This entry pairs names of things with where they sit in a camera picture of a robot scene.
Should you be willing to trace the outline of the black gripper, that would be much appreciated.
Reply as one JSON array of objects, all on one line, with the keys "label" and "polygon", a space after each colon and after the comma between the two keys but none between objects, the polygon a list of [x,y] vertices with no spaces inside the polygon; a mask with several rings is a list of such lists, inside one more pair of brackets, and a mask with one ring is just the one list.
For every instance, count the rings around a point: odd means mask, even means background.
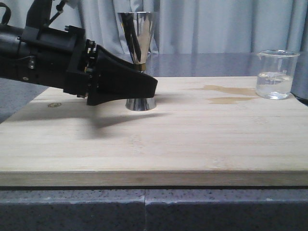
[{"label": "black gripper", "polygon": [[85,72],[85,30],[25,27],[18,31],[18,56],[29,60],[18,68],[18,79],[87,97],[87,105],[133,98],[152,98],[158,81],[134,65],[96,46],[92,78]]}]

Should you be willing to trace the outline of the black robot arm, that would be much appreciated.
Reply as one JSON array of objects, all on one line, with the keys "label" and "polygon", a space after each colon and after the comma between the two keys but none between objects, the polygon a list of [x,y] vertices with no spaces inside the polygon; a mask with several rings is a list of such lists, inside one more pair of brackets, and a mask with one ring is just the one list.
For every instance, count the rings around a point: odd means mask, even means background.
[{"label": "black robot arm", "polygon": [[157,80],[138,72],[94,41],[85,30],[50,27],[50,0],[36,0],[28,10],[25,28],[8,24],[6,7],[0,24],[0,76],[62,89],[87,98],[88,105],[133,98],[151,98]]}]

